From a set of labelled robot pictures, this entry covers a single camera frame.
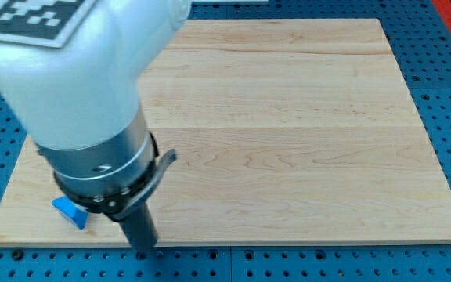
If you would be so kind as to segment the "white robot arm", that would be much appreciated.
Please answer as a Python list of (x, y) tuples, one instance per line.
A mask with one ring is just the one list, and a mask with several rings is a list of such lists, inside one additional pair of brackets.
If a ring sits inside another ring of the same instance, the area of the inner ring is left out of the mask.
[(155, 149), (136, 82), (190, 8), (0, 1), (0, 94), (65, 192), (111, 196), (150, 173)]

